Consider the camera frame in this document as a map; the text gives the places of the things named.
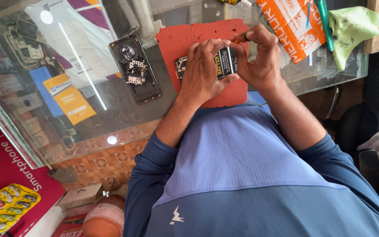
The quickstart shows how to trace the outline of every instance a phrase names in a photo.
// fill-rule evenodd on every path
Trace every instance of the glass tabletop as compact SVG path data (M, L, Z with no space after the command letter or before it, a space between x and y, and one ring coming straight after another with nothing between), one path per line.
M177 95L156 29L232 18L255 25L261 17L256 4L217 0L0 0L0 128L31 168L147 138ZM139 35L162 92L142 105L108 48L130 34ZM250 57L255 47L250 43ZM295 94L363 77L368 56L362 48L339 72L323 45L297 65L283 65L282 77Z

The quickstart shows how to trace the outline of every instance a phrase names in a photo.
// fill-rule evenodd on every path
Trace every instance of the orange packaging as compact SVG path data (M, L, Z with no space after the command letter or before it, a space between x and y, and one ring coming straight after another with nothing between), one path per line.
M257 0L257 3L295 64L326 42L320 14L313 0Z

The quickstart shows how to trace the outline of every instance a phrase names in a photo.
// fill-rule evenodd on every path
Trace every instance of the glass table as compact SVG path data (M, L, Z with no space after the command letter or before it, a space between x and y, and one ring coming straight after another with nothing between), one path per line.
M364 1L327 2L329 10L366 5ZM0 0L0 128L31 168L147 138L172 106L177 94L155 39L143 42L154 42L146 46L145 54L163 95L143 105L134 103L119 69L112 66L112 56L106 53L110 42L133 31L144 33L147 23L136 23L132 9L151 13L163 26L231 18L242 18L248 25L261 23L256 4L246 9L217 0L149 3L151 10L145 0ZM52 19L41 16L42 11L51 12ZM67 30L60 31L56 24ZM74 81L86 73L82 68L76 74L72 71L78 66L76 58L66 57L71 45L83 53L84 66L95 68L87 71L92 83ZM255 53L250 50L249 56ZM297 65L290 61L281 74L297 95L364 77L368 56L363 54L363 45L355 48L347 63L346 70L339 72L323 45ZM74 78L72 84L94 115L73 124L48 97L43 82L63 73Z

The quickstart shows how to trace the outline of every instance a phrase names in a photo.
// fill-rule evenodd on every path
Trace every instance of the sleeve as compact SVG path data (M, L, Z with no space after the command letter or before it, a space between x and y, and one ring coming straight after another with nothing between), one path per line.
M125 200L124 237L145 235L152 206L163 194L177 153L178 149L167 146L153 133L143 153L135 156Z
M329 134L297 154L325 180L348 187L368 207L379 213L377 193L353 165L350 155L341 151Z

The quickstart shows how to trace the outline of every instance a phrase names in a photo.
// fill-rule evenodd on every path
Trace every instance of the yellow box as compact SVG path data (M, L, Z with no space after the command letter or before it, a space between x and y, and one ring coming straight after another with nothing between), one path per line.
M76 125L96 114L87 100L71 84L65 73L47 79L43 82L43 85L54 97L56 103L58 103L72 125Z

